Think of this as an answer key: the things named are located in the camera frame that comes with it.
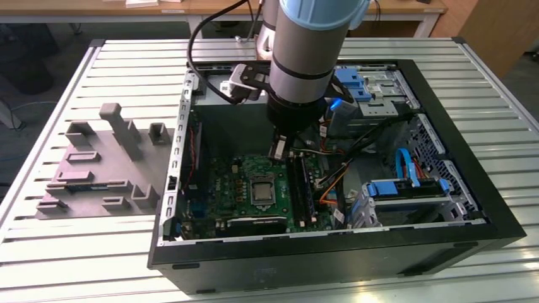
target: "wooden cabinet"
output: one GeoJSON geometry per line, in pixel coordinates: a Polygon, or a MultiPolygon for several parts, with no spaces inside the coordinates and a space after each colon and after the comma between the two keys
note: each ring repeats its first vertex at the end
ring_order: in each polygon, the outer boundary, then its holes
{"type": "Polygon", "coordinates": [[[462,36],[501,78],[539,37],[538,0],[444,0],[432,37],[462,36]]]}

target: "floor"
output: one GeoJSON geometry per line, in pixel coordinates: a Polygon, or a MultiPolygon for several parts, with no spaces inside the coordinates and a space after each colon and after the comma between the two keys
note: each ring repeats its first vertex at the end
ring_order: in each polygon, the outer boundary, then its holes
{"type": "MultiPolygon", "coordinates": [[[[247,36],[249,23],[234,27],[209,25],[203,34],[206,38],[247,36]]],[[[35,96],[27,96],[11,87],[0,78],[0,98],[11,107],[31,102],[55,102],[59,100],[66,85],[83,58],[93,39],[187,39],[190,37],[186,23],[86,23],[83,34],[74,35],[67,24],[51,24],[50,29],[61,47],[61,53],[46,59],[46,64],[55,78],[54,88],[35,96]]],[[[502,80],[516,94],[530,113],[539,119],[539,63],[532,56],[524,56],[513,71],[502,80]]],[[[10,130],[0,124],[0,200],[7,193],[25,159],[41,134],[42,128],[54,110],[54,104],[35,104],[17,111],[27,126],[22,131],[10,130]]]]}

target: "metal case frame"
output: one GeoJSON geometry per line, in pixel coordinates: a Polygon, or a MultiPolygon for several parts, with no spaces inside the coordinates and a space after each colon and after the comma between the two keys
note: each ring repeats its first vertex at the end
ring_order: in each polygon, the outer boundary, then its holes
{"type": "MultiPolygon", "coordinates": [[[[238,63],[202,62],[201,67],[238,63]]],[[[392,59],[345,60],[339,64],[397,65],[449,150],[448,160],[453,161],[472,195],[481,204],[488,224],[161,246],[163,213],[159,212],[149,268],[159,270],[187,294],[432,274],[481,250],[504,247],[526,236],[416,62],[392,59]]],[[[194,82],[190,76],[193,74],[187,74],[187,85],[194,82]]],[[[185,95],[191,100],[191,90],[186,90],[185,95]]],[[[186,114],[186,108],[182,108],[179,117],[185,115],[186,119],[186,114]]],[[[167,202],[166,195],[158,210],[167,202]]]]}

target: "green motherboard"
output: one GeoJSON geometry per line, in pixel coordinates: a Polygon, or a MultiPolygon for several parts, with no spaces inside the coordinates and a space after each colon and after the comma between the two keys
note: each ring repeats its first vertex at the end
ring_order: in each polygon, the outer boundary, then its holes
{"type": "MultiPolygon", "coordinates": [[[[317,155],[303,158],[309,178],[314,182],[322,176],[317,155]]],[[[317,212],[315,222],[301,226],[295,220],[291,201],[287,166],[273,162],[267,157],[246,155],[235,158],[213,158],[210,163],[210,196],[207,200],[207,226],[199,224],[199,237],[214,238],[215,223],[231,218],[285,217],[287,232],[307,232],[331,229],[330,210],[317,212]],[[259,205],[261,199],[273,199],[267,205],[259,205]]]]}

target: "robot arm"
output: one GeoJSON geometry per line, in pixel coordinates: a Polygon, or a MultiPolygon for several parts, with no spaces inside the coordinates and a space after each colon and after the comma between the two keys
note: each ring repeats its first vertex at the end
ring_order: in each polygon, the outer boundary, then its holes
{"type": "Polygon", "coordinates": [[[368,7],[369,0],[281,0],[269,118],[282,134],[321,118],[346,33],[368,7]]]}
{"type": "Polygon", "coordinates": [[[326,99],[353,102],[334,81],[334,68],[346,33],[360,25],[368,8],[369,0],[266,0],[263,31],[275,30],[274,43],[271,34],[263,37],[271,69],[239,64],[231,84],[237,98],[243,94],[257,99],[261,90],[269,93],[267,116],[275,126],[271,157],[278,160],[294,135],[323,115],[326,99]]]}

